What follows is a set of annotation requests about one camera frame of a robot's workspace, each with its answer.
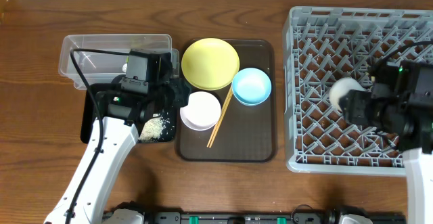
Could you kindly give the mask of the pale green cup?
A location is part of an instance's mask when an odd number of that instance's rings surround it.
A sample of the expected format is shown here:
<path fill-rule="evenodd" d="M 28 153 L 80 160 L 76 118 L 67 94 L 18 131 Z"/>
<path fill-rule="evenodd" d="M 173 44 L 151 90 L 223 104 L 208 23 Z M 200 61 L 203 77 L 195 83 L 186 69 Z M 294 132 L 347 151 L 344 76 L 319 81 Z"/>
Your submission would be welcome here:
<path fill-rule="evenodd" d="M 355 79 L 346 77 L 336 81 L 329 90 L 331 105 L 341 111 L 339 100 L 348 94 L 350 90 L 366 91 Z"/>

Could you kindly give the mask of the rice pile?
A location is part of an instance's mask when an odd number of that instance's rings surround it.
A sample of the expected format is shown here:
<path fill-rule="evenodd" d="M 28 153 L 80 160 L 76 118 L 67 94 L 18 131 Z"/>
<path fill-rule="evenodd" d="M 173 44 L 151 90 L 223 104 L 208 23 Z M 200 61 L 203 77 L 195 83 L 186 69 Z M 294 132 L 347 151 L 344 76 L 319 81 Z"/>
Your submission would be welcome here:
<path fill-rule="evenodd" d="M 144 124 L 138 141 L 141 143 L 158 142 L 168 135 L 170 120 L 161 115 L 151 118 Z"/>

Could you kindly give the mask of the white bowl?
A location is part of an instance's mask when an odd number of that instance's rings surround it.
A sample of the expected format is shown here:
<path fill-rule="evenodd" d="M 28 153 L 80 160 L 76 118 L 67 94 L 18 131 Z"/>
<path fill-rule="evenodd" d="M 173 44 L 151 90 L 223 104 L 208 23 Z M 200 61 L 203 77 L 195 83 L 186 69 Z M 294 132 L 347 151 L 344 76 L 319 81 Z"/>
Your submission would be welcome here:
<path fill-rule="evenodd" d="M 188 104 L 180 109 L 181 120 L 184 125 L 194 131 L 205 131 L 219 121 L 221 105 L 211 93 L 197 91 L 189 96 Z"/>

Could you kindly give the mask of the light blue bowl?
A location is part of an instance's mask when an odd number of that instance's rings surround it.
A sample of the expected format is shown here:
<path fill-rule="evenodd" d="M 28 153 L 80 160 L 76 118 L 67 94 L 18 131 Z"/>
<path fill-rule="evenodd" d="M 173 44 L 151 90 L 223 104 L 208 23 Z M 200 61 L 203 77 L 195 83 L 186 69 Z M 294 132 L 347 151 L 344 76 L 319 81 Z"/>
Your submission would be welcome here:
<path fill-rule="evenodd" d="M 258 68 L 240 70 L 233 78 L 234 97 L 245 106 L 257 106 L 268 99 L 272 84 L 269 76 Z"/>

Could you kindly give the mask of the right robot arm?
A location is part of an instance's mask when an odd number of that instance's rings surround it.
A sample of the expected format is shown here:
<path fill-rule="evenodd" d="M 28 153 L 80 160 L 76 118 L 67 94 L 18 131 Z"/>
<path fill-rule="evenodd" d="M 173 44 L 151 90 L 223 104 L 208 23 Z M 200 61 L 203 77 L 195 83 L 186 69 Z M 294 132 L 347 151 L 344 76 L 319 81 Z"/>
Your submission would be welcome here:
<path fill-rule="evenodd" d="M 432 66 L 403 61 L 376 67 L 373 86 L 338 80 L 329 91 L 346 122 L 398 136 L 407 178 L 408 222 L 432 222 Z"/>

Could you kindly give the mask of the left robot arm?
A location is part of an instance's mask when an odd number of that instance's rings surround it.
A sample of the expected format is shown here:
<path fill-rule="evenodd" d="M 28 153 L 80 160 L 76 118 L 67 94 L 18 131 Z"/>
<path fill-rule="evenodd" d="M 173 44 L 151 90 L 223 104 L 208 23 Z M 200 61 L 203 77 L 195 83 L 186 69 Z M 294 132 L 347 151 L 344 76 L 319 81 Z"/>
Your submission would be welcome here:
<path fill-rule="evenodd" d="M 191 88 L 173 78 L 170 53 L 132 49 L 126 74 L 109 89 L 95 92 L 71 49 L 71 61 L 87 89 L 92 132 L 78 167 L 46 223 L 102 223 L 104 208 L 120 168 L 137 144 L 145 124 L 156 114 L 187 105 Z"/>

